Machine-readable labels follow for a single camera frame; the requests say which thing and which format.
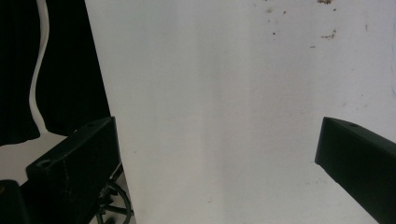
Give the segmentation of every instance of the black curtain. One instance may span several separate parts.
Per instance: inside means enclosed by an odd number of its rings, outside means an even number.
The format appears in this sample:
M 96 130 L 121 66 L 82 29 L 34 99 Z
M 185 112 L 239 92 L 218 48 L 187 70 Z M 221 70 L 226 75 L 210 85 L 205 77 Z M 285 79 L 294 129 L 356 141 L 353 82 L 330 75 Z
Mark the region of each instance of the black curtain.
M 47 0 L 49 42 L 36 85 L 47 129 L 69 135 L 110 116 L 83 0 Z M 35 0 L 0 1 L 0 146 L 39 136 L 29 107 L 40 24 Z

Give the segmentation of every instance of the white backdrop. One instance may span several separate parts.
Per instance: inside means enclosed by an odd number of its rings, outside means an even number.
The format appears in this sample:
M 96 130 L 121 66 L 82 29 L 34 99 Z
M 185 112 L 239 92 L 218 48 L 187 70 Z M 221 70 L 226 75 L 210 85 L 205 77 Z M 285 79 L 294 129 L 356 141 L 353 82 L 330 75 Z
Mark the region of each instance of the white backdrop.
M 396 139 L 394 0 L 86 2 L 138 224 L 375 223 L 314 158 Z

